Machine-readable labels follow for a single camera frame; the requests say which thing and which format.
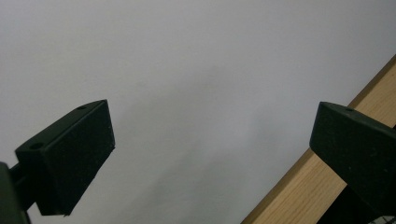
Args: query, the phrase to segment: gray surface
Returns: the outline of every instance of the gray surface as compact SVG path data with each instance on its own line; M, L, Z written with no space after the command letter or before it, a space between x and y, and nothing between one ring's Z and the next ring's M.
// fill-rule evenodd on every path
M396 53L394 1L2 1L0 157L107 98L117 148L71 217L239 223Z

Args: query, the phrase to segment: light brown wood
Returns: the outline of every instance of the light brown wood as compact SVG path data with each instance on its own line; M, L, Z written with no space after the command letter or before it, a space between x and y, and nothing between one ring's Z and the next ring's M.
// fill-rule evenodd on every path
M396 55L349 106L395 126ZM308 149L242 223L317 223L346 185Z

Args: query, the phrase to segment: screw hole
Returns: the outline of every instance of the screw hole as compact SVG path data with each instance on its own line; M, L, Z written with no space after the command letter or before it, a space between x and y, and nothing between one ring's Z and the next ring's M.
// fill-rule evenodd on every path
M44 146L44 143L34 143L30 146L30 149L39 149Z

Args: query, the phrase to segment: white tabletop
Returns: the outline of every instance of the white tabletop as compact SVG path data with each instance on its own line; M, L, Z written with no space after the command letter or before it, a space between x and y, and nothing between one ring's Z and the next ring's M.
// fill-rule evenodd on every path
M116 149L70 217L240 223L396 53L394 1L3 1L0 161L107 99Z

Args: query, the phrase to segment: wooden edge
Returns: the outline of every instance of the wooden edge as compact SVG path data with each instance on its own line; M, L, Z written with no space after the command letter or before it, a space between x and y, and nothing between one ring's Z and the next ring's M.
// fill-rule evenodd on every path
M389 127L396 124L396 55L349 106ZM308 149L242 223L317 223L346 185Z

